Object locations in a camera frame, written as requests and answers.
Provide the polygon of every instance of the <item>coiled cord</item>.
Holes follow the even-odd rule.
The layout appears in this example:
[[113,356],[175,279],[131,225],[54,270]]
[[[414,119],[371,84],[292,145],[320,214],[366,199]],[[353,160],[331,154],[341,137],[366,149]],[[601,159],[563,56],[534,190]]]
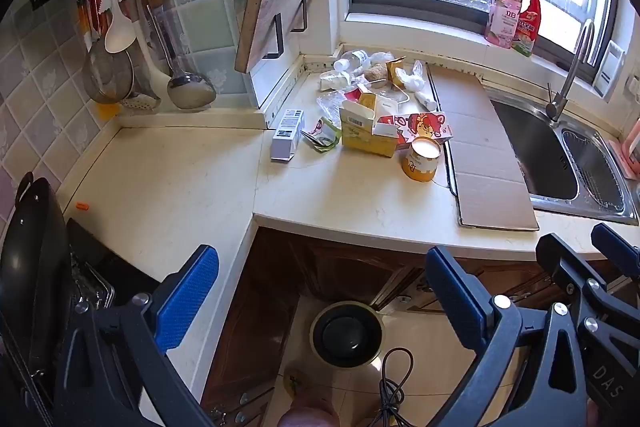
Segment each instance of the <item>coiled cord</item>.
[[[400,383],[396,383],[393,380],[390,380],[386,377],[386,359],[389,358],[391,353],[395,351],[404,351],[409,355],[409,369],[404,375],[404,378],[400,381]],[[412,370],[414,369],[414,356],[411,351],[406,349],[405,347],[394,347],[394,349],[389,350],[389,352],[385,355],[385,358],[382,359],[382,379],[380,380],[380,410],[378,414],[373,419],[373,421],[369,424],[369,427],[373,427],[379,420],[382,420],[382,424],[384,427],[389,427],[389,421],[391,418],[396,419],[396,423],[399,427],[414,427],[411,423],[409,423],[400,413],[400,405],[404,402],[404,391],[402,390],[402,386],[411,375]]]

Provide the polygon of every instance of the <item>faucet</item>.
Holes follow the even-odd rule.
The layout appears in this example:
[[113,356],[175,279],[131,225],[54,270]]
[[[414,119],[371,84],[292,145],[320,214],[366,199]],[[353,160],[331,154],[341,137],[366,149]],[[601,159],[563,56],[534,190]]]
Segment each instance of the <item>faucet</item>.
[[551,100],[551,84],[546,84],[549,90],[549,103],[546,104],[546,115],[551,121],[557,122],[558,118],[560,118],[560,115],[564,110],[564,106],[568,101],[566,96],[569,94],[569,89],[571,89],[571,85],[574,83],[575,75],[578,72],[578,66],[589,58],[591,45],[593,44],[593,33],[593,20],[585,20],[582,24],[582,28],[580,28],[578,45],[575,50],[574,60],[572,60],[571,67],[569,68],[569,73],[567,73],[566,80],[564,81],[564,84],[562,84],[562,89],[556,93],[553,100]]

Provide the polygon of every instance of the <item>white box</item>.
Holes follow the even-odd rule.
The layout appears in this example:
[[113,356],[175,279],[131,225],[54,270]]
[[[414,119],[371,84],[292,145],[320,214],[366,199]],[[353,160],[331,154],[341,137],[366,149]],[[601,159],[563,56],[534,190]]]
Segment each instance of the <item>white box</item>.
[[288,162],[293,158],[300,141],[300,130],[305,126],[302,109],[287,109],[271,141],[271,159]]

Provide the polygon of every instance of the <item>brown cardboard sheet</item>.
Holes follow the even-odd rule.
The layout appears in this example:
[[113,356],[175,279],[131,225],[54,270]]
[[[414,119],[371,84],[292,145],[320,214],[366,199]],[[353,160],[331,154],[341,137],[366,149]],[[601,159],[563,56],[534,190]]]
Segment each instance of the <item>brown cardboard sheet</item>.
[[460,223],[539,230],[513,148],[480,81],[439,66],[429,66],[428,71],[453,132],[449,144]]

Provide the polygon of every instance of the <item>window sill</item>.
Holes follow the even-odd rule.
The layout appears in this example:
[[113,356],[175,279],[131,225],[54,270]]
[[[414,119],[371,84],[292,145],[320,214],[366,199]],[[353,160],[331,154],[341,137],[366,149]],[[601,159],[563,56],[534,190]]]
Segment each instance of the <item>window sill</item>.
[[[524,57],[511,49],[489,44],[482,35],[442,24],[402,17],[349,13],[340,24],[342,42],[359,46],[396,48],[428,55],[463,60],[525,80],[553,92],[561,89],[567,72],[544,58]],[[577,78],[569,99],[587,114],[596,116],[613,129],[621,129],[628,106],[607,103],[590,84]]]

